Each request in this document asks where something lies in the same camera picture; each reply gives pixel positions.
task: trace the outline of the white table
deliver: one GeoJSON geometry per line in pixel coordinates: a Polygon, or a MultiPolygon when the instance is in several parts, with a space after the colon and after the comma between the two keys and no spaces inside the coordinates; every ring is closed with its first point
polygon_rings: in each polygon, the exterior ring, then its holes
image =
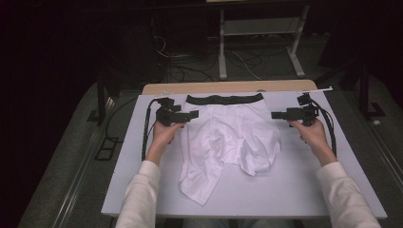
{"type": "MultiPolygon", "coordinates": [[[[229,95],[252,95],[248,93],[223,93],[229,95]]],[[[271,111],[285,111],[287,107],[297,107],[295,91],[263,92],[271,111]]],[[[184,94],[171,95],[176,105],[184,103],[184,94]]],[[[338,121],[330,108],[323,92],[312,93],[311,97],[328,110],[335,121],[337,155],[348,174],[360,186],[377,218],[387,217],[374,189],[362,171],[352,148],[348,144],[338,121]]],[[[124,199],[125,188],[141,164],[145,110],[155,95],[142,95],[133,111],[125,142],[122,147],[115,172],[106,194],[102,213],[119,216],[124,199]]],[[[150,122],[155,120],[152,106],[150,122]]],[[[288,123],[275,120],[281,136],[281,153],[267,173],[255,177],[245,174],[233,164],[226,164],[221,179],[210,199],[200,206],[184,195],[179,188],[182,169],[182,151],[178,141],[167,147],[161,161],[162,177],[157,205],[157,215],[168,218],[220,217],[220,218],[288,218],[307,219],[328,216],[326,204],[319,188],[316,171],[317,159],[308,145],[301,142],[299,134],[288,123]]]]}

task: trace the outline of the hand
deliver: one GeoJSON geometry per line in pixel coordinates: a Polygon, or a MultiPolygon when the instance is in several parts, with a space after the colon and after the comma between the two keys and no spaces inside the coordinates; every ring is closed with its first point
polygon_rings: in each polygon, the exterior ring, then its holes
{"type": "Polygon", "coordinates": [[[298,121],[289,121],[288,123],[295,127],[299,131],[301,139],[311,146],[312,152],[322,166],[337,162],[335,154],[327,143],[325,129],[320,120],[314,119],[311,126],[304,126],[298,121]]]}
{"type": "Polygon", "coordinates": [[[166,146],[173,140],[175,132],[183,126],[184,123],[175,123],[171,126],[164,126],[160,122],[155,122],[152,143],[145,159],[160,165],[160,159],[166,146]]]}

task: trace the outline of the black stand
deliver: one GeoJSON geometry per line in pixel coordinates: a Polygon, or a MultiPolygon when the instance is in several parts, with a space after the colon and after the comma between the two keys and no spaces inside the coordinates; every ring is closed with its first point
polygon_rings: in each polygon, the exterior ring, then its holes
{"type": "Polygon", "coordinates": [[[87,122],[98,122],[101,125],[106,116],[105,109],[105,90],[104,90],[104,73],[101,71],[97,77],[97,94],[98,94],[98,116],[95,116],[97,110],[92,110],[86,119],[87,122]]]}
{"type": "Polygon", "coordinates": [[[344,89],[352,89],[356,81],[360,79],[358,105],[362,115],[364,115],[367,120],[370,120],[371,117],[385,116],[385,113],[377,103],[371,103],[374,111],[368,110],[370,74],[368,73],[364,61],[362,61],[359,57],[352,57],[343,65],[315,79],[314,82],[316,85],[320,85],[321,83],[335,76],[341,71],[346,71],[346,75],[344,75],[343,80],[340,82],[340,86],[344,89]]]}

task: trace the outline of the black cable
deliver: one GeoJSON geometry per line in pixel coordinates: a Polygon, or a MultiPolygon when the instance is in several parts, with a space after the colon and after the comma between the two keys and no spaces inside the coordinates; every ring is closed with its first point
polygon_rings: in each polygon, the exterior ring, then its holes
{"type": "Polygon", "coordinates": [[[144,123],[144,134],[143,134],[143,149],[142,149],[142,161],[145,160],[145,150],[147,148],[147,141],[148,141],[148,125],[150,121],[150,113],[151,113],[151,106],[157,99],[153,99],[150,104],[148,105],[147,112],[145,114],[145,123],[144,123]]]}
{"type": "Polygon", "coordinates": [[[329,114],[329,112],[327,112],[325,109],[323,109],[315,100],[313,100],[313,99],[310,99],[310,100],[312,103],[314,103],[317,106],[317,108],[319,108],[320,112],[322,113],[323,118],[325,119],[325,122],[329,129],[330,138],[332,141],[332,150],[335,153],[335,156],[337,157],[335,126],[334,126],[333,118],[329,114]]]}
{"type": "Polygon", "coordinates": [[[124,106],[126,106],[126,105],[128,105],[128,104],[130,104],[131,102],[136,101],[136,100],[137,100],[137,98],[133,98],[133,99],[129,100],[128,102],[122,104],[118,109],[116,109],[116,111],[114,111],[114,112],[112,113],[112,115],[110,116],[109,120],[107,120],[105,135],[106,135],[106,138],[107,138],[109,141],[111,141],[111,142],[113,142],[113,143],[123,143],[123,141],[116,141],[115,139],[113,139],[113,138],[111,138],[111,137],[109,136],[109,132],[108,132],[108,130],[109,130],[109,125],[110,125],[110,122],[111,122],[112,118],[115,116],[115,114],[116,114],[119,110],[121,110],[124,106]]]}

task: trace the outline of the white sleeve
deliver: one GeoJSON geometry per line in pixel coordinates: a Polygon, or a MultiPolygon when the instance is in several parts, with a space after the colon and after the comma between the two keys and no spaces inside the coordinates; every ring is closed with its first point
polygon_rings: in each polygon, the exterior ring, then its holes
{"type": "Polygon", "coordinates": [[[151,161],[143,161],[139,173],[128,184],[116,228],[154,227],[160,168],[151,161]]]}
{"type": "Polygon", "coordinates": [[[320,168],[317,178],[334,228],[380,227],[358,185],[347,175],[340,162],[320,168]]]}

